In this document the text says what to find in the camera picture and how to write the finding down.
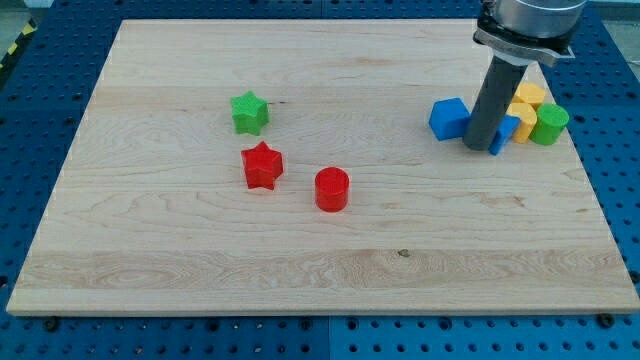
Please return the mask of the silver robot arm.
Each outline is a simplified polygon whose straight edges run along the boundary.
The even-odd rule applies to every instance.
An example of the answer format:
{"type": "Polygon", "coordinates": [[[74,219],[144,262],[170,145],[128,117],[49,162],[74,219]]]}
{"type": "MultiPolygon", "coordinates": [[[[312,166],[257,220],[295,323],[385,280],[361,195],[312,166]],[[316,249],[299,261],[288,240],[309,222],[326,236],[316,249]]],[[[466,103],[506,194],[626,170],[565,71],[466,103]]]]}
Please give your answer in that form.
{"type": "Polygon", "coordinates": [[[515,66],[553,67],[575,57],[571,40],[586,0],[487,0],[481,3],[473,40],[515,66]]]}

